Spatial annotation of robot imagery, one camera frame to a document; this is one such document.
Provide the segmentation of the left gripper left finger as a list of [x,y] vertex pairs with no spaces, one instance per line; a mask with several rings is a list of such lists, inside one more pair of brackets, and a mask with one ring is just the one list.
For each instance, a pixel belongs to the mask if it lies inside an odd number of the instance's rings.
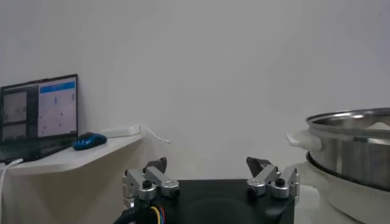
[[126,169],[122,175],[122,197],[126,207],[135,207],[136,201],[151,204],[158,196],[176,199],[180,185],[165,174],[167,158],[149,161],[142,169]]

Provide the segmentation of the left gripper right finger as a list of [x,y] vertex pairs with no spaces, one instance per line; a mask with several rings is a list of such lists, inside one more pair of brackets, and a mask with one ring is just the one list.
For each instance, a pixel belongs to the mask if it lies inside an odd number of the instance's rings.
[[252,174],[247,180],[247,194],[251,200],[265,195],[267,189],[277,199],[299,199],[300,175],[295,167],[279,170],[270,161],[253,157],[247,157],[246,163]]

